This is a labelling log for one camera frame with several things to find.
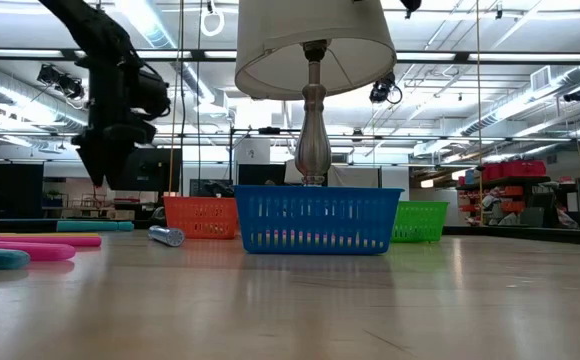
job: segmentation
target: green plastic basket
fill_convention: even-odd
[[[400,201],[392,231],[392,242],[441,240],[447,202]]]

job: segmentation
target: pink foam tube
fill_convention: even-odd
[[[34,243],[34,244],[55,244],[55,245],[70,245],[70,246],[101,246],[101,237],[99,236],[0,236],[0,241],[12,243]]]
[[[31,261],[61,261],[74,256],[76,250],[65,244],[35,244],[0,241],[0,249],[21,250],[30,255]]]

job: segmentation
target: blue plastic basket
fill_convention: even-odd
[[[237,186],[243,247],[250,253],[381,254],[402,189]]]

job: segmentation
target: computer monitor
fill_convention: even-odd
[[[112,190],[179,191],[181,178],[181,150],[175,149],[172,158],[172,185],[170,185],[170,149],[136,149],[116,181],[108,185]]]

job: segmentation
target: rope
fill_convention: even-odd
[[[178,36],[177,36],[177,59],[175,60],[175,63],[180,66],[183,67],[183,62],[180,62],[179,60],[181,59],[181,57],[183,56],[183,36],[181,35],[183,33],[183,2],[184,0],[179,0],[179,6],[181,8],[182,11],[179,12],[179,31],[178,31]],[[174,171],[174,128],[176,125],[176,119],[177,119],[177,87],[179,86],[179,77],[175,76],[174,77],[174,101],[172,104],[172,108],[175,109],[172,112],[172,131],[171,136],[170,136],[170,175],[168,176],[168,192],[171,193],[172,192],[172,174]]]
[[[479,0],[476,1],[477,6],[477,102],[479,106],[479,169],[483,168],[483,154],[481,153],[483,142],[481,140],[481,25],[480,25],[480,9]],[[479,209],[480,218],[479,223],[483,226],[483,174],[479,176]]]

